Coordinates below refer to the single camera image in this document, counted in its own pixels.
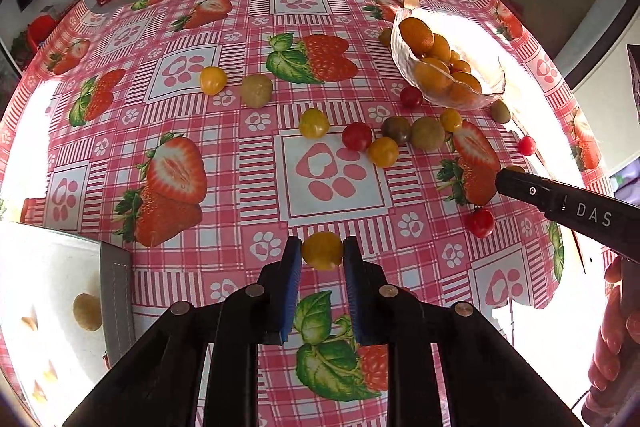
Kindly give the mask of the person's right hand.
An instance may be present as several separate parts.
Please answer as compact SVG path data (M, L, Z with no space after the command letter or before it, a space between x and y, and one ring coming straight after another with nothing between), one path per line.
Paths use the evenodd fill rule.
M617 257L605 270L608 301L588 369L590 388L582 406L588 426L639 424L639 310L624 311L631 285L624 272L639 265Z

